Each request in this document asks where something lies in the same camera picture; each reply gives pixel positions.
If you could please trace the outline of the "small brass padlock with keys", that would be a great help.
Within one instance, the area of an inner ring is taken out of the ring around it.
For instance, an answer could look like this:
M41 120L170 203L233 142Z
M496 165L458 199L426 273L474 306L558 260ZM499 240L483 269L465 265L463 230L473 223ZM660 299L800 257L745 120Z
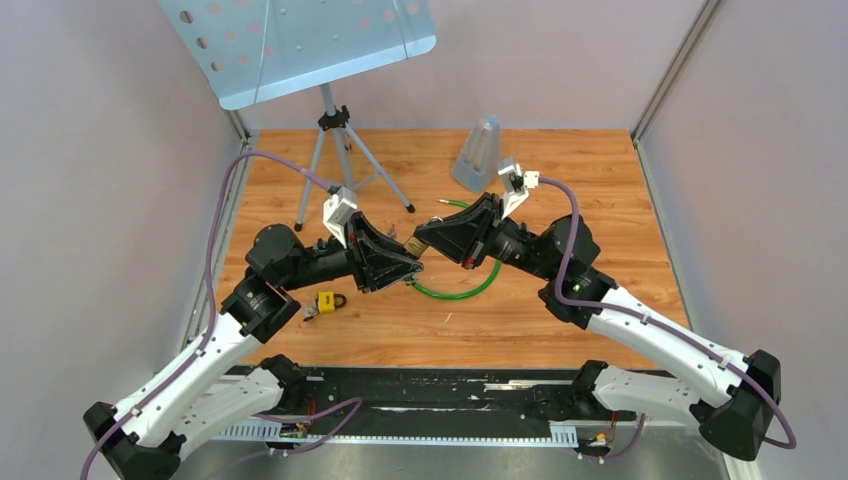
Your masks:
M413 258L420 259L429 246L415 236L410 236L403 244L405 251Z

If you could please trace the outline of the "yellow padlock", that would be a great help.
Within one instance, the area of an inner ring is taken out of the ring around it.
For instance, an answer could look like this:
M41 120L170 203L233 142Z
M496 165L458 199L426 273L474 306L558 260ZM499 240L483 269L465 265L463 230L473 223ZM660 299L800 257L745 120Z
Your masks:
M332 291L319 291L315 299L316 309L320 315L335 312L347 304L347 297L344 294Z

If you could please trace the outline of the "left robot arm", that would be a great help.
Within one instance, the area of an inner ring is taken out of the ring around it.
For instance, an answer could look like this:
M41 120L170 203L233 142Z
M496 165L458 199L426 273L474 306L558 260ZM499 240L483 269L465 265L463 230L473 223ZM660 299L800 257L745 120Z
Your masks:
M83 420L121 479L168 479L198 447L230 426L277 408L298 411L305 377L283 355L264 360L245 379L208 392L247 354L275 336L301 310L291 291L350 276L363 293L422 271L418 256L355 212L339 238L304 245L284 224L255 236L244 278L203 332L143 387L116 404L97 402Z

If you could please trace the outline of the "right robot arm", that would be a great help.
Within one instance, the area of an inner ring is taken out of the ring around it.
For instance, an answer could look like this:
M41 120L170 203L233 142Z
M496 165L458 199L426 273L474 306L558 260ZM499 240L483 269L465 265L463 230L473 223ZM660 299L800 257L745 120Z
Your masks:
M756 459L780 402L779 360L744 354L689 331L638 300L592 263L600 253L582 217L563 216L540 234L504 216L490 193L459 213L429 220L416 240L465 269L486 257L546 280L538 296L558 320L641 353L668 377L590 361L571 403L584 417L631 410L698 429L721 452Z

